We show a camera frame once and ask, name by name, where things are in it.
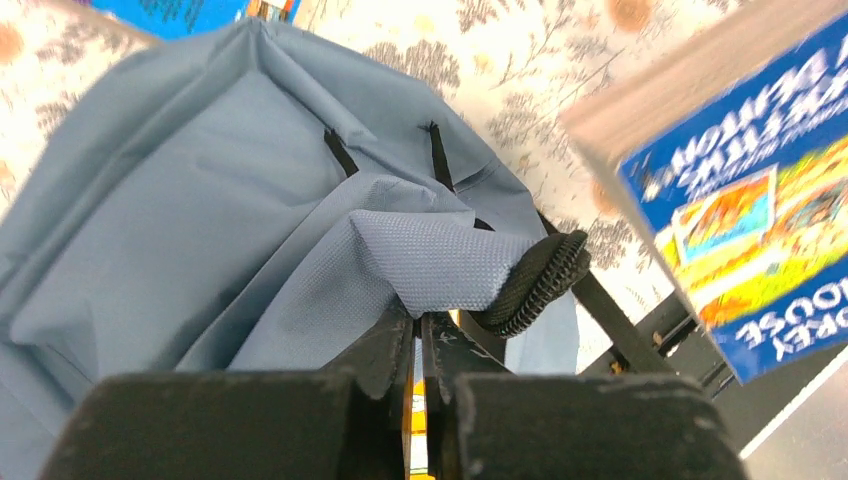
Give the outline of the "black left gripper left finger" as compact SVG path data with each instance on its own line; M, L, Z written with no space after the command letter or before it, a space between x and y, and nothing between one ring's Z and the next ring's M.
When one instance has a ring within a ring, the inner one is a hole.
M315 371L121 375L79 405L44 479L405 479L414 322L393 302Z

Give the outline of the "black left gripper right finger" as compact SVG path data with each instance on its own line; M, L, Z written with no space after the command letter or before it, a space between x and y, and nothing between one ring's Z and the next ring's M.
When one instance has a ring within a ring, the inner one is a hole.
M521 376L445 313L420 321L438 479L743 479L710 400L674 374Z

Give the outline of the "blue student backpack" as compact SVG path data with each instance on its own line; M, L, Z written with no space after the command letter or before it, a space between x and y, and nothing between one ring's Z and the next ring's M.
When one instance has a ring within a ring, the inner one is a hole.
M576 376L586 236L425 84L245 20L116 65L1 227L1 475L121 375L315 371L399 302Z

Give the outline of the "blue treehouse book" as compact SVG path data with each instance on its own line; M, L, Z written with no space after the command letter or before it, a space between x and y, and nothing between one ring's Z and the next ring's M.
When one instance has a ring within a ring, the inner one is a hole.
M846 341L845 2L752 2L562 122L740 382Z

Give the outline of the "blue round package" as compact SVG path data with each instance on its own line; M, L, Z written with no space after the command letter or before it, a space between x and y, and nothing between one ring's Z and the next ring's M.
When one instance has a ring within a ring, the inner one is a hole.
M291 24L301 1L92 0L85 4L163 40L208 33L245 17Z

